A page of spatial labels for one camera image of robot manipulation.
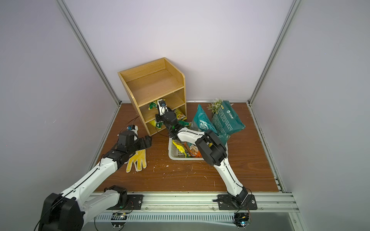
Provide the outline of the yellow green fertilizer packet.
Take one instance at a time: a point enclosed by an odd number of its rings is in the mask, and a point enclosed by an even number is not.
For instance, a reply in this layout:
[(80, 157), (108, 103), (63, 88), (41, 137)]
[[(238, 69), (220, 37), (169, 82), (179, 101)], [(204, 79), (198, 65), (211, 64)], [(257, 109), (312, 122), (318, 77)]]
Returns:
[(182, 142), (173, 140), (172, 144), (176, 148), (176, 151), (174, 152), (174, 155), (173, 155), (174, 157), (177, 157), (177, 158), (188, 158), (189, 157), (189, 154)]
[(152, 109), (156, 108), (159, 111), (160, 107), (161, 107), (161, 101), (162, 101), (162, 99), (158, 99), (158, 100), (155, 100), (155, 101), (149, 103), (148, 110), (152, 110)]

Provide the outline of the white plastic basket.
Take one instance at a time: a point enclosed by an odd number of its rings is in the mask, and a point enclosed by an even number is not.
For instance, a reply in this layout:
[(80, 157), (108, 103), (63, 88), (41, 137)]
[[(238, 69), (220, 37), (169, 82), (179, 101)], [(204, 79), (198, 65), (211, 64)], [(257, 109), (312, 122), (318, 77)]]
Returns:
[(169, 138), (168, 143), (168, 156), (171, 160), (176, 161), (203, 161), (202, 157), (188, 157), (186, 154), (181, 153), (177, 147), (172, 143), (172, 139)]

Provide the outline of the green orange bee fertilizer bag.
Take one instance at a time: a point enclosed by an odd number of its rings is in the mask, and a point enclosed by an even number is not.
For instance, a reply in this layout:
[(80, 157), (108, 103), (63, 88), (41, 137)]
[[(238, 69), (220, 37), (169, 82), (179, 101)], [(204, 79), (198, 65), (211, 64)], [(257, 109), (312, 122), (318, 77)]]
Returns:
[(185, 147), (189, 152), (190, 156), (193, 158), (202, 158), (202, 154), (200, 153), (198, 147), (195, 144), (185, 142)]

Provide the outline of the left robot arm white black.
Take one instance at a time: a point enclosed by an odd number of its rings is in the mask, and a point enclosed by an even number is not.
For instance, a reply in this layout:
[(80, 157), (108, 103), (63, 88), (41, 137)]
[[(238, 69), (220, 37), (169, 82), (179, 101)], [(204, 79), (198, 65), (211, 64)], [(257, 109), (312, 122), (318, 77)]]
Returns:
[(127, 190), (113, 185), (98, 197), (91, 194), (110, 175), (129, 161), (137, 151), (152, 145), (152, 137), (138, 137), (137, 126), (129, 126), (118, 135), (118, 141), (79, 181), (63, 192), (51, 193), (43, 203), (38, 231), (80, 231), (93, 218), (109, 208), (132, 209)]

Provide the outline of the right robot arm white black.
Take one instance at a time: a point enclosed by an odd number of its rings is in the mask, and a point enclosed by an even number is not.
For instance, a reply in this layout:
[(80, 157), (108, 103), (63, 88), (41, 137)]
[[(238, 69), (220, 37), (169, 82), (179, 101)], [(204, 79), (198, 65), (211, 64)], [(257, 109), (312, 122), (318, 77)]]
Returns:
[(238, 205), (246, 204), (248, 191), (234, 173), (228, 160), (226, 147), (213, 131), (193, 131), (184, 127), (177, 120), (174, 111), (167, 111), (162, 115), (156, 114), (156, 121), (164, 124), (169, 137), (173, 140), (196, 145), (204, 161), (218, 171), (228, 194)]

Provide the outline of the yellow packet lower shelf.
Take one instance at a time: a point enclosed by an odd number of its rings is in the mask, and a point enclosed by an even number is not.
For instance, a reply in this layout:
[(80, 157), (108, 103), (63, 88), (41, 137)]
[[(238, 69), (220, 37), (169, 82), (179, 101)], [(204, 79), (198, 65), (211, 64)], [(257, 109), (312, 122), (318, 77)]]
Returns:
[(179, 108), (175, 109), (174, 112), (178, 121), (184, 121), (187, 119), (186, 115)]

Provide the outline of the green packet lower shelf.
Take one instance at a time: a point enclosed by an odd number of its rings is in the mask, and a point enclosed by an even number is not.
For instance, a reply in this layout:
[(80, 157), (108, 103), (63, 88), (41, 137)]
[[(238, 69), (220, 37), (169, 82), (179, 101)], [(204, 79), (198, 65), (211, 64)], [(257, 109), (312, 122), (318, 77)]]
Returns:
[(149, 121), (149, 124), (158, 129), (161, 129), (164, 126), (164, 123), (162, 121), (156, 121), (155, 119)]

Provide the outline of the wooden shelf unit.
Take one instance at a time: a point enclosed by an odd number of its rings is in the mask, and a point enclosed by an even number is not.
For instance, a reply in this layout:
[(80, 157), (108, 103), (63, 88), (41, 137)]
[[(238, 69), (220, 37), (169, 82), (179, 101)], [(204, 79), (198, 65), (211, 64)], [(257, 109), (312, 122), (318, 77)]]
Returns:
[(150, 103), (163, 99), (168, 108), (187, 115), (185, 75), (167, 58), (120, 71), (118, 76), (148, 135), (165, 129), (151, 124), (158, 110), (149, 110)]

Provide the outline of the large dark green bag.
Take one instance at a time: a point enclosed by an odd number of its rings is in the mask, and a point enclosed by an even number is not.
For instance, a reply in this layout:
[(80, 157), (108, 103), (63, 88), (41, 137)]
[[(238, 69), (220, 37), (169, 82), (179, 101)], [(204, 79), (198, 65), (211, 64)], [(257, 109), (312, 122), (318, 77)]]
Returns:
[(209, 118), (201, 105), (198, 105), (196, 114), (190, 124), (194, 131), (213, 131), (222, 144), (226, 144), (232, 134), (245, 129), (239, 115), (233, 109), (229, 101), (223, 101), (218, 111)]

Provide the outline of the yellow work glove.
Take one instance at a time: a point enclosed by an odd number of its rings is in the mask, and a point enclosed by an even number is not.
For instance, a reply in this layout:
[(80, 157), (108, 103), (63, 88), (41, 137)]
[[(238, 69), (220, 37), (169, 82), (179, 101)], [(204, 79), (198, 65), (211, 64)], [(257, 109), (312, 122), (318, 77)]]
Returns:
[(126, 173), (130, 173), (132, 168), (135, 168), (136, 172), (140, 172), (147, 168), (145, 149), (136, 151), (136, 153), (127, 161)]

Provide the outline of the artificial green plant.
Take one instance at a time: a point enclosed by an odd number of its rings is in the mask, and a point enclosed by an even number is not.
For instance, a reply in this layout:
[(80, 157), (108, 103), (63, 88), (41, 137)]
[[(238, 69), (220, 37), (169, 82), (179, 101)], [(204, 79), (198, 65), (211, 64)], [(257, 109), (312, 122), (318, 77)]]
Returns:
[(207, 109), (210, 110), (213, 114), (215, 114), (218, 109), (222, 106), (223, 100), (222, 99), (215, 99), (213, 102), (208, 104)]

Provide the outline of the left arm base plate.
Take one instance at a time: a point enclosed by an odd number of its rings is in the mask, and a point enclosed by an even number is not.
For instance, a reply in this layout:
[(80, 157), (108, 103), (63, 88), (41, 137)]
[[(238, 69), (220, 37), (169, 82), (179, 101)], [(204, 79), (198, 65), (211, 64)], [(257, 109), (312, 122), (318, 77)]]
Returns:
[(108, 208), (108, 210), (140, 210), (143, 198), (143, 194), (128, 194), (122, 202), (119, 201), (115, 206)]

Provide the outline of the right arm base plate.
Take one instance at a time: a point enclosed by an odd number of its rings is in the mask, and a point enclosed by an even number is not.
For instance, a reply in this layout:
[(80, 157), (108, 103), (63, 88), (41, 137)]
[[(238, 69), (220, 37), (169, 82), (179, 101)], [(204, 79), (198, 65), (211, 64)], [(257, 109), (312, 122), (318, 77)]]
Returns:
[(236, 197), (230, 194), (219, 194), (213, 200), (218, 204), (219, 210), (257, 210), (257, 202), (253, 194), (248, 194), (246, 199), (240, 202)]

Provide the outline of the aluminium front rail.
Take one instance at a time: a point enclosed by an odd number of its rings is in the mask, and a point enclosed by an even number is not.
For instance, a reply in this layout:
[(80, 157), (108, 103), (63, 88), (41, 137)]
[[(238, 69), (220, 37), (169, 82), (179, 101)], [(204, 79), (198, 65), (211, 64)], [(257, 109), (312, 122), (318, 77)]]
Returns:
[[(134, 212), (235, 212), (239, 208), (231, 202), (220, 200), (222, 192), (129, 192), (134, 198), (134, 205), (140, 205)], [(252, 193), (254, 199), (244, 210), (251, 212), (298, 213), (298, 205), (291, 193)]]

